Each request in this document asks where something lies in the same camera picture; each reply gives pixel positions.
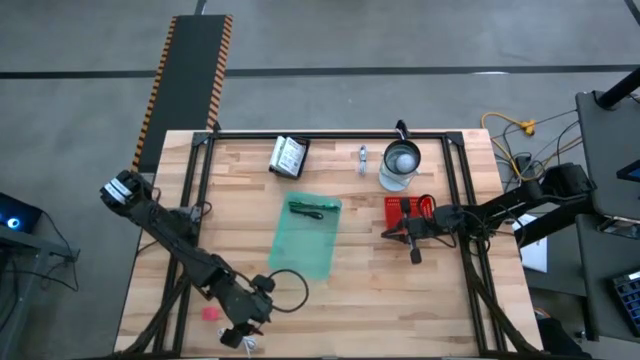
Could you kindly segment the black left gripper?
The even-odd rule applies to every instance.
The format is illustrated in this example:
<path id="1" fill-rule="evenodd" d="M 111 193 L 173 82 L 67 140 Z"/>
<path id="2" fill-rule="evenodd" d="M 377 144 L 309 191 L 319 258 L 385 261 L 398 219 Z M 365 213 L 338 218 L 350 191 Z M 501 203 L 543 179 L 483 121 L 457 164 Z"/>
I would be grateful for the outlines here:
<path id="1" fill-rule="evenodd" d="M 273 300 L 269 293 L 274 290 L 275 282 L 256 275 L 251 284 L 255 286 L 253 291 L 231 279 L 219 291 L 221 309 L 233 325 L 225 329 L 220 338 L 220 342 L 228 347 L 237 348 L 246 336 L 264 334 L 261 326 L 270 321 Z"/>

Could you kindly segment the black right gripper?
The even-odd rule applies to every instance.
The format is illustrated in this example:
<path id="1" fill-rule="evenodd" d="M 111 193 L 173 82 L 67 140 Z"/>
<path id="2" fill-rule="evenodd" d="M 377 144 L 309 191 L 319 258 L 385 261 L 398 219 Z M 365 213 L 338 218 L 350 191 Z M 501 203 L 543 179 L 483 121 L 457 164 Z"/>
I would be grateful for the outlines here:
<path id="1" fill-rule="evenodd" d="M 403 197 L 401 201 L 403 217 L 399 226 L 385 230 L 381 233 L 384 239 L 394 240 L 404 243 L 409 247 L 409 257 L 412 264 L 422 262 L 421 250 L 417 245 L 419 239 L 425 239 L 433 233 L 431 220 L 426 217 L 410 217 L 410 205 L 408 197 Z"/>

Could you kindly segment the white cable box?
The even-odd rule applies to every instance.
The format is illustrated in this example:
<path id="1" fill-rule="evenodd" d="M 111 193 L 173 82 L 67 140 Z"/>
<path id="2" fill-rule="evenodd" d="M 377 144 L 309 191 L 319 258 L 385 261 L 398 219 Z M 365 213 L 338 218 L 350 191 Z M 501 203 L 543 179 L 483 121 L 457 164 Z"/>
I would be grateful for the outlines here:
<path id="1" fill-rule="evenodd" d="M 289 175 L 297 175 L 302 165 L 306 146 L 288 137 L 285 139 L 277 158 L 276 167 Z"/>

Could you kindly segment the red slotted plastic basket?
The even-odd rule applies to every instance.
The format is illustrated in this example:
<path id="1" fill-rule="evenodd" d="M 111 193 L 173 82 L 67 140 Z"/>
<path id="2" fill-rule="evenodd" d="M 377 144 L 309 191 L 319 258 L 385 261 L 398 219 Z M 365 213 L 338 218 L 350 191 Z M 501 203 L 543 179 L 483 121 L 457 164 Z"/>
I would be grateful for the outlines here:
<path id="1" fill-rule="evenodd" d="M 403 197 L 385 197 L 384 213 L 385 222 L 388 228 L 394 227 L 403 217 L 401 209 L 401 201 Z M 410 217 L 433 217 L 433 210 L 436 207 L 434 198 L 431 195 L 423 195 L 420 197 L 408 197 L 410 205 Z"/>

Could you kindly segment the white light bulb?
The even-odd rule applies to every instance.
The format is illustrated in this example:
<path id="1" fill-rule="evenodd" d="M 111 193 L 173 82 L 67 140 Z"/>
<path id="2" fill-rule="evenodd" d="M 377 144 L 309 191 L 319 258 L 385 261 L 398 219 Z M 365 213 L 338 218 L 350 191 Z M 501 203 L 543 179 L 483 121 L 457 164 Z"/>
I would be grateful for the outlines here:
<path id="1" fill-rule="evenodd" d="M 396 158 L 395 166 L 398 173 L 408 174 L 416 169 L 417 162 L 411 154 L 403 153 Z"/>

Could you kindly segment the green translucent sheet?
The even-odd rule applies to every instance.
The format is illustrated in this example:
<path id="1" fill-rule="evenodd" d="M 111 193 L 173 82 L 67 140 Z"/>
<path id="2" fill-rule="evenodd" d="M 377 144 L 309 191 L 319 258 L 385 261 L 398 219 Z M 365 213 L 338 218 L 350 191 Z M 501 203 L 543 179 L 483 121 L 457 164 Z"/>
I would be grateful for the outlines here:
<path id="1" fill-rule="evenodd" d="M 338 198 L 287 193 L 268 258 L 269 268 L 291 269 L 314 281 L 327 280 L 341 210 Z"/>

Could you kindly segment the black slotted plastic basket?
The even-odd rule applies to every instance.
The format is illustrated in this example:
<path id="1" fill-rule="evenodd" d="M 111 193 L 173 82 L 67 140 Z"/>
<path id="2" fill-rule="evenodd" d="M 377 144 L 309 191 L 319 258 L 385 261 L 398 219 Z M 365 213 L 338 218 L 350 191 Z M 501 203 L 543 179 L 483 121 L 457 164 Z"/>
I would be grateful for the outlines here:
<path id="1" fill-rule="evenodd" d="M 285 172 L 280 171 L 278 168 L 271 170 L 271 169 L 268 167 L 268 170 L 269 170 L 271 173 L 274 173 L 276 176 L 283 177 L 283 178 L 288 178 L 288 179 L 293 179 L 293 180 L 297 180 L 297 179 L 299 179 L 299 178 L 301 177 L 301 174 L 302 174 L 302 172 L 303 172 L 304 164 L 305 164 L 306 157 L 307 157 L 307 154 L 308 154 L 308 151 L 309 151 L 309 148 L 310 148 L 311 141 L 310 141 L 309 139 L 301 138 L 301 137 L 290 137 L 290 138 L 292 138 L 292 139 L 294 139 L 295 141 L 297 141 L 298 143 L 300 143 L 300 144 L 302 144 L 302 145 L 305 145 L 305 146 L 306 146 L 306 151 L 305 151 L 304 157 L 303 157 L 303 159 L 302 159 L 302 165 L 301 165 L 301 167 L 300 167 L 299 173 L 298 173 L 297 175 L 293 176 L 293 175 L 289 175 L 288 173 L 285 173 Z"/>

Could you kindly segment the white paper sheet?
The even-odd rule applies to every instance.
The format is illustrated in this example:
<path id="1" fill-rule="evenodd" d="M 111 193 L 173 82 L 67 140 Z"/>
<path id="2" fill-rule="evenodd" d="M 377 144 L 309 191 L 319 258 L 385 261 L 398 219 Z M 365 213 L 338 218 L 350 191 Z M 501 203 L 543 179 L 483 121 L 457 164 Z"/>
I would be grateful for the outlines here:
<path id="1" fill-rule="evenodd" d="M 512 230 L 518 230 L 522 225 L 527 225 L 536 220 L 536 217 L 529 214 L 523 214 L 517 221 L 512 224 Z M 547 260 L 547 238 L 531 243 L 520 248 L 521 262 L 524 268 L 546 273 L 548 269 Z"/>

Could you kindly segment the black power adapter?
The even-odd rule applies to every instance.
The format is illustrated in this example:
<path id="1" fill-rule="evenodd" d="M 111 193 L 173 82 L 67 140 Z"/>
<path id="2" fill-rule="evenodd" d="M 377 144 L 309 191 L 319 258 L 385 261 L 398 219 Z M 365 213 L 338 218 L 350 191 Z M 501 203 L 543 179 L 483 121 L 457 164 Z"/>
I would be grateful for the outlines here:
<path id="1" fill-rule="evenodd" d="M 537 161 L 531 155 L 517 155 L 515 157 L 516 169 L 519 171 L 518 185 L 524 181 L 538 178 L 536 170 Z"/>

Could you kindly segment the person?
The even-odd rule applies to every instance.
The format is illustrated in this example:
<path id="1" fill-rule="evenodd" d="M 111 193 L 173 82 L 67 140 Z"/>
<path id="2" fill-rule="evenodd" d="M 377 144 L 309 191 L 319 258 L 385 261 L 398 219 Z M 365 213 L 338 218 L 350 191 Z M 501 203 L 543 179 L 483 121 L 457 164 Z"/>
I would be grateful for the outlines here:
<path id="1" fill-rule="evenodd" d="M 546 314 L 535 315 L 543 347 L 553 355 L 575 356 L 592 359 L 592 355 L 582 348 L 568 335 L 561 322 Z"/>

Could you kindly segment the black side desk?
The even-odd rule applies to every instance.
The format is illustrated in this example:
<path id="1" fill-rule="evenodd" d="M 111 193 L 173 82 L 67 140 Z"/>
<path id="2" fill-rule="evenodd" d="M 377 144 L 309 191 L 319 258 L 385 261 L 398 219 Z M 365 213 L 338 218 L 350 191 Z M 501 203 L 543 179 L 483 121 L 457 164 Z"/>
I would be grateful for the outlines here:
<path id="1" fill-rule="evenodd" d="M 21 338 L 26 324 L 29 307 L 35 299 L 36 275 L 44 274 L 47 262 L 51 256 L 59 256 L 68 261 L 77 259 L 77 248 L 63 246 L 53 240 L 41 238 L 32 234 L 13 231 L 0 226 L 0 244 L 8 245 L 17 254 L 25 254 L 30 263 L 21 269 L 23 280 L 17 280 L 17 287 L 9 281 L 9 287 L 14 292 L 15 307 L 10 311 L 5 325 L 0 321 L 0 360 L 10 360 Z"/>

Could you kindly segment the black hazard striped floor mat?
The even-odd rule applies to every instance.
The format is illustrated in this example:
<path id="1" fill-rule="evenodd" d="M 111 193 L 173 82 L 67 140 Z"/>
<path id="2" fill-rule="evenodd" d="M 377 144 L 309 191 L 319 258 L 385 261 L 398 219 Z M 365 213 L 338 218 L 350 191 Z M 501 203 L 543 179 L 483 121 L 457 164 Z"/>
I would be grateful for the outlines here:
<path id="1" fill-rule="evenodd" d="M 171 19 L 131 169 L 157 169 L 165 135 L 212 130 L 218 124 L 230 52 L 231 15 L 181 15 Z"/>

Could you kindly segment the black computer blue light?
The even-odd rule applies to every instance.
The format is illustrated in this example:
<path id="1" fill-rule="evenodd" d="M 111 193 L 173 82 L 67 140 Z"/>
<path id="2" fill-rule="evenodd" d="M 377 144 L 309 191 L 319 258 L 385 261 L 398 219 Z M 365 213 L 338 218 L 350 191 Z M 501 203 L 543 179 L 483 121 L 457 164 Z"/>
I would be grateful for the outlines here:
<path id="1" fill-rule="evenodd" d="M 42 210 L 0 192 L 0 225 L 13 231 L 31 234 Z"/>

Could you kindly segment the black pole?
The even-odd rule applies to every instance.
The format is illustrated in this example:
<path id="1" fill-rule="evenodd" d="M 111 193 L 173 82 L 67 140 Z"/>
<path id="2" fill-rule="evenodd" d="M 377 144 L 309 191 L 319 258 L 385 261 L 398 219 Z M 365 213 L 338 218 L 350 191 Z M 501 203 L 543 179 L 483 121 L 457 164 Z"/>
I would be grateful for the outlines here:
<path id="1" fill-rule="evenodd" d="M 603 109 L 611 109 L 638 87 L 640 87 L 640 67 L 633 70 L 609 90 L 597 95 L 596 103 Z"/>

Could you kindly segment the black aluminium table frame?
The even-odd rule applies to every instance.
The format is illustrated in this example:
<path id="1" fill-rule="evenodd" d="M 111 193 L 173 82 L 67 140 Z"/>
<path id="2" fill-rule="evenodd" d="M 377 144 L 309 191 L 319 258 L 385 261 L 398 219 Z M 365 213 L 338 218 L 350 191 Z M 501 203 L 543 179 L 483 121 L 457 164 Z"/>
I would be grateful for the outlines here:
<path id="1" fill-rule="evenodd" d="M 160 202 L 179 206 L 193 131 L 168 131 L 156 170 Z M 220 254 L 234 269 L 253 277 L 269 273 L 268 257 L 284 196 L 307 192 L 336 197 L 343 210 L 327 280 L 309 281 L 306 305 L 292 314 L 274 312 L 256 336 L 260 357 L 439 357 L 476 356 L 478 342 L 459 248 L 437 240 L 421 242 L 423 262 L 411 265 L 403 244 L 384 240 L 384 197 L 378 180 L 382 152 L 393 130 L 303 132 L 311 145 L 299 180 L 268 172 L 275 136 L 265 131 L 221 131 L 215 140 L 201 246 Z M 438 205 L 460 200 L 484 203 L 502 193 L 486 130 L 412 130 L 423 160 L 408 194 L 435 197 Z M 358 174 L 358 150 L 368 148 L 367 172 Z M 512 236 L 491 239 L 490 268 L 503 311 L 527 341 L 542 349 L 538 326 Z M 158 244 L 136 259 L 114 350 L 124 350 L 160 305 L 169 254 Z M 219 342 L 227 319 L 206 321 L 208 302 L 192 290 L 184 340 L 174 356 L 246 356 L 241 345 Z"/>

